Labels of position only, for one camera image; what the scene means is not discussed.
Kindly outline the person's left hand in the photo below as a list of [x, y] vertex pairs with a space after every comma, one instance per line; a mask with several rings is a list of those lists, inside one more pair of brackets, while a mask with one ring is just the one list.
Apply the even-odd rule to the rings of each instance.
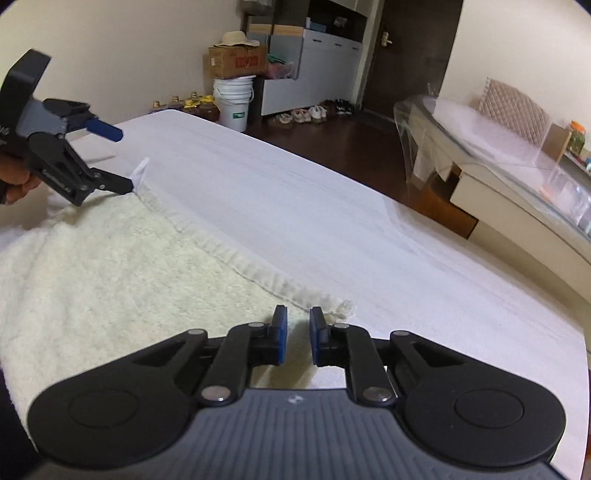
[[8, 205], [23, 199], [41, 184], [41, 180], [32, 175], [20, 160], [6, 155], [1, 155], [0, 178], [9, 185], [5, 195]]

